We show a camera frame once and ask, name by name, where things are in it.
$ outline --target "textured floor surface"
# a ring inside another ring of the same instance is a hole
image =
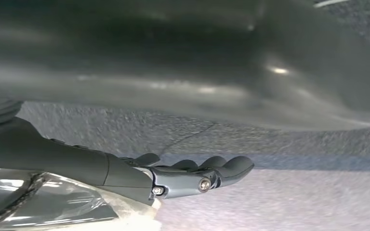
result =
[[[370,43],[370,0],[322,10]],[[119,156],[160,154],[169,164],[248,155],[237,186],[168,200],[165,231],[370,231],[370,129],[284,132],[160,112],[26,103],[21,117],[47,137]]]

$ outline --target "metal bolt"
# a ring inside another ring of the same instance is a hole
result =
[[[198,187],[201,192],[205,193],[211,187],[211,181],[208,178],[203,178],[200,180]]]
[[[162,188],[162,187],[154,187],[153,189],[152,189],[152,193],[153,194],[155,194],[155,195],[157,195],[157,196],[161,196],[161,195],[163,195],[164,194],[164,188]]]

